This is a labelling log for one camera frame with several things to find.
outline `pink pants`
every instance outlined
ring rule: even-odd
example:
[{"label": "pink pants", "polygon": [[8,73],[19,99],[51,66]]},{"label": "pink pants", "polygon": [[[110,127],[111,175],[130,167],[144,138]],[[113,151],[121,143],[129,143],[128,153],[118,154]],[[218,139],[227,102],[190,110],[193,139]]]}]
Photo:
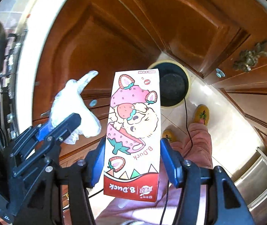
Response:
[{"label": "pink pants", "polygon": [[[185,159],[189,159],[199,167],[213,168],[212,164],[212,145],[211,136],[205,125],[193,123],[189,126],[189,132],[193,141],[191,149],[191,140],[187,135],[183,142],[173,142],[171,144],[174,150],[180,152]],[[162,211],[165,205],[165,194],[167,188],[168,176],[165,167],[160,162],[159,167],[159,186],[156,202],[145,202],[115,198],[96,219],[97,225],[108,224],[159,224]],[[167,209],[164,215],[163,224],[172,224],[177,209],[181,189],[176,189],[173,185],[169,188]]]}]

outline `ornate door handle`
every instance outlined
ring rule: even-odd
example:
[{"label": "ornate door handle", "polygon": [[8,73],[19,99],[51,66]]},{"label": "ornate door handle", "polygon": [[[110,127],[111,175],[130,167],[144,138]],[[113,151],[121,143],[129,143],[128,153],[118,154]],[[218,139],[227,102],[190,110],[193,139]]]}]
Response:
[{"label": "ornate door handle", "polygon": [[253,51],[241,51],[240,59],[234,62],[233,68],[247,73],[257,65],[260,57],[267,57],[267,41],[257,43]]}]

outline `bucket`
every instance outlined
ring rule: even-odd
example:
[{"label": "bucket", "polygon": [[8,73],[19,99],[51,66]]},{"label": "bucket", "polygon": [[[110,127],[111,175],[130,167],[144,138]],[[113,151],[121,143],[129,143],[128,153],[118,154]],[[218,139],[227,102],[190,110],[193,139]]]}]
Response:
[{"label": "bucket", "polygon": [[174,108],[181,105],[191,90],[191,79],[184,66],[172,60],[160,60],[148,67],[153,68],[159,71],[161,107]]}]

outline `person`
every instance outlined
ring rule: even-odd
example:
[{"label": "person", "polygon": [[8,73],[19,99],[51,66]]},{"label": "person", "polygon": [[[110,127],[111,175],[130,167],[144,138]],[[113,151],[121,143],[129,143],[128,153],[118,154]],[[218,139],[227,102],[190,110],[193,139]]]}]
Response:
[{"label": "person", "polygon": [[[189,135],[182,142],[176,140],[171,130],[164,130],[162,137],[167,138],[171,147],[199,167],[213,168],[211,136],[207,129],[209,109],[199,105],[194,113],[193,123],[189,125]],[[148,225],[159,224],[166,201],[168,176],[162,160],[159,167],[159,186],[156,202],[144,202],[115,198],[96,219],[97,225]],[[177,209],[181,189],[173,185],[169,188],[167,208],[162,224],[172,224]],[[205,204],[205,187],[201,187],[200,205]]]}]

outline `green triangle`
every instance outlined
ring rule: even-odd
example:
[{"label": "green triangle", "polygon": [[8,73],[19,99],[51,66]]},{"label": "green triangle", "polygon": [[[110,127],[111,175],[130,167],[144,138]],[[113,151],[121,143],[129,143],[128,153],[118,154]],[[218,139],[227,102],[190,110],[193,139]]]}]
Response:
[{"label": "green triangle", "polygon": [[140,176],[140,174],[134,169],[130,178],[133,179],[133,178],[138,177],[138,176]]}]

